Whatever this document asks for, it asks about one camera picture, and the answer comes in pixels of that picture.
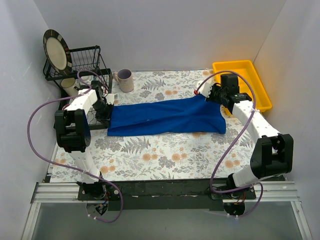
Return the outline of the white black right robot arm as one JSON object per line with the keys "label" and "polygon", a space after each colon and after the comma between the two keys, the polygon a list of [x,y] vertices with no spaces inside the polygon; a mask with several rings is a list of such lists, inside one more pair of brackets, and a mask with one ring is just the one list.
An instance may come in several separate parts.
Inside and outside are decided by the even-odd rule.
{"label": "white black right robot arm", "polygon": [[209,181],[211,192],[237,199],[260,180],[292,171],[294,140],[290,134],[280,133],[263,117],[256,108],[257,98],[251,86],[250,93],[240,91],[239,79],[248,83],[243,76],[231,70],[219,71],[218,74],[220,82],[209,83],[205,79],[197,83],[194,92],[203,95],[206,101],[227,108],[243,124],[240,134],[247,131],[254,141],[249,166],[230,174],[224,187],[216,188],[214,180],[211,178]]}

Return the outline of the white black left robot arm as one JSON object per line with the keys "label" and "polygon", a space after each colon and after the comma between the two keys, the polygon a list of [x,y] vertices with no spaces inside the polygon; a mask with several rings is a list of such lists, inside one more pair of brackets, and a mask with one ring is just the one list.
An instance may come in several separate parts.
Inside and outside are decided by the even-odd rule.
{"label": "white black left robot arm", "polygon": [[106,187],[94,176],[101,175],[96,167],[89,146],[91,143],[91,130],[87,120],[87,114],[91,108],[95,110],[95,119],[104,128],[111,126],[111,116],[114,108],[113,95],[103,96],[102,83],[94,80],[90,84],[91,90],[86,86],[79,92],[82,96],[74,101],[64,110],[58,110],[54,114],[57,144],[69,153],[75,165],[82,172],[79,185],[84,194],[95,200],[103,199],[107,190]]}

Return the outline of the blue printed t shirt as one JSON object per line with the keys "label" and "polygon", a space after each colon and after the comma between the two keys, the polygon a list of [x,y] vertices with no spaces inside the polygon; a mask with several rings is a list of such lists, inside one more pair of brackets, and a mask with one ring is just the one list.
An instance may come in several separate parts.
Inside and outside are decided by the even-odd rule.
{"label": "blue printed t shirt", "polygon": [[113,108],[107,135],[132,137],[164,133],[226,133],[220,105],[202,95]]}

